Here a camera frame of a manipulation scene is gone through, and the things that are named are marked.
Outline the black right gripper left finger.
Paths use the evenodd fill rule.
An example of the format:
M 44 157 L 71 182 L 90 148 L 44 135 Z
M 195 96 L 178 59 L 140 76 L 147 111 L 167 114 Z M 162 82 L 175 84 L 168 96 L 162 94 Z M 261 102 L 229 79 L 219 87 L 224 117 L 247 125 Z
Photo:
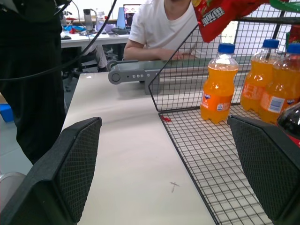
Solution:
M 77 225 L 90 191 L 102 120 L 65 128 L 24 175 L 0 175 L 0 225 Z

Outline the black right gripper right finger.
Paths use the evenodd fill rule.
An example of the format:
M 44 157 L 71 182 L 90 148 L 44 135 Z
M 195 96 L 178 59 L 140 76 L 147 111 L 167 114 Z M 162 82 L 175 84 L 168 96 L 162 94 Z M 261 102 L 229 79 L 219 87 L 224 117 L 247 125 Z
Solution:
M 279 127 L 230 115 L 243 172 L 274 225 L 300 225 L 300 147 Z

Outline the grey conveyor belt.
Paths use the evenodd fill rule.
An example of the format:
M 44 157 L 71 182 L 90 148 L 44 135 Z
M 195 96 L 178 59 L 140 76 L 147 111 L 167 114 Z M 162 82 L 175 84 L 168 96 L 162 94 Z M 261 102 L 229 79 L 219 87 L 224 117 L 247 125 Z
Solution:
M 170 62 L 155 61 L 111 61 L 108 64 L 108 79 L 112 84 L 126 82 L 144 82 L 145 93 L 150 94 L 149 84 L 162 71 L 160 78 L 174 78 L 176 76 L 207 75 L 208 60 L 171 60 Z

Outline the dark cola bottle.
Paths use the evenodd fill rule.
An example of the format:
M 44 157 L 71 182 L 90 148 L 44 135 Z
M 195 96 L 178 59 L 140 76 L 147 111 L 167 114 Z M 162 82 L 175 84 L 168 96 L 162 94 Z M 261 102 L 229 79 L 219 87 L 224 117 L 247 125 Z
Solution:
M 277 126 L 300 148 L 300 102 L 280 114 Z

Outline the orange soda bottle blue cap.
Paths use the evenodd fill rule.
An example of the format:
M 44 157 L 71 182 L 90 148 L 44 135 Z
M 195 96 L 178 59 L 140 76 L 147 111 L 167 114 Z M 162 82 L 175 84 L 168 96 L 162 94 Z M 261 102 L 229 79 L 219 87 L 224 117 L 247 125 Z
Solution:
M 258 115 L 275 124 L 286 108 L 300 100 L 300 43 L 290 43 L 285 57 L 272 66 L 272 80 L 263 92 Z
M 266 39 L 261 50 L 252 56 L 251 70 L 246 76 L 240 97 L 244 110 L 258 112 L 263 92 L 273 77 L 273 64 L 280 59 L 277 54 L 278 45 L 278 40 Z
M 200 114 L 214 124 L 226 120 L 235 91 L 234 77 L 239 65 L 233 58 L 235 45 L 220 43 L 217 56 L 208 63 L 208 78 L 203 87 Z

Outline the blue box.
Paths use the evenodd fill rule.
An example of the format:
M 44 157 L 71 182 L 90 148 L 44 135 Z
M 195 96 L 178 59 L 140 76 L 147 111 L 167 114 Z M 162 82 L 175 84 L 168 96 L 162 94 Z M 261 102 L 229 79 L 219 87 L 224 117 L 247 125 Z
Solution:
M 14 120 L 13 111 L 9 104 L 0 104 L 0 115 L 5 122 Z

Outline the clear water bottle black lid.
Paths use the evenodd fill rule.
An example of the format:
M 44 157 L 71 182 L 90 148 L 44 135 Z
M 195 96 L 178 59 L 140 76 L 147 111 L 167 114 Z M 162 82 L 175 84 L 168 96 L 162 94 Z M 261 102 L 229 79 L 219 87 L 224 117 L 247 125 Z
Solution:
M 84 9 L 84 21 L 85 21 L 85 27 L 87 31 L 93 31 L 93 22 L 91 17 L 91 10 L 90 9 Z

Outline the red snack bag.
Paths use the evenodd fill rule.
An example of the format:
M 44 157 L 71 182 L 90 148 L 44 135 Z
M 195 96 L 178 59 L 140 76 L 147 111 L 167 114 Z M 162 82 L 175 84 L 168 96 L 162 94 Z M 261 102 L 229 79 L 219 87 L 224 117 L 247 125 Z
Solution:
M 204 42 L 214 40 L 227 25 L 270 0 L 191 0 Z

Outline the clear plastic bottle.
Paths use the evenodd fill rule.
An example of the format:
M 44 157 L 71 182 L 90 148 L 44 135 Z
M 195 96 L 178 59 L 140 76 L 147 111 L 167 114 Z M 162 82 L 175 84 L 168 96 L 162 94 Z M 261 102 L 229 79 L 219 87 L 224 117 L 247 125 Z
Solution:
M 104 24 L 104 22 L 105 22 L 104 11 L 97 11 L 95 30 L 99 31 L 101 29 L 102 25 Z

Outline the green snack bag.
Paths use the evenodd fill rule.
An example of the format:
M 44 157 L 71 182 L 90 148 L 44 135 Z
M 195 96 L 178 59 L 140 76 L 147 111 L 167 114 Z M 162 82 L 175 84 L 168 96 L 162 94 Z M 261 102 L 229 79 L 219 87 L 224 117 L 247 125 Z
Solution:
M 289 2 L 288 0 L 270 0 L 270 5 L 281 11 L 300 13 L 300 2 Z

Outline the open laptop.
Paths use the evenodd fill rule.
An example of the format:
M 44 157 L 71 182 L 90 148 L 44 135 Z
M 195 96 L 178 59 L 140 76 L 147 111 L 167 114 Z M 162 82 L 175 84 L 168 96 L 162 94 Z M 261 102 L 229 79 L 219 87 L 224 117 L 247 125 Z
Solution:
M 123 7 L 119 8 L 116 28 L 131 30 L 133 16 L 139 7 L 140 4 L 124 4 Z

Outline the person in white t-shirt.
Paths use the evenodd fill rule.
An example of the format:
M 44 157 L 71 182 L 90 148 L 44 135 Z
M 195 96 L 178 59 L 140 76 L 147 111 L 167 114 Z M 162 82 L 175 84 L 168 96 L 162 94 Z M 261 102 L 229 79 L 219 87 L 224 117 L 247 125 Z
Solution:
M 220 37 L 205 43 L 191 0 L 147 0 L 133 16 L 125 60 L 214 58 Z

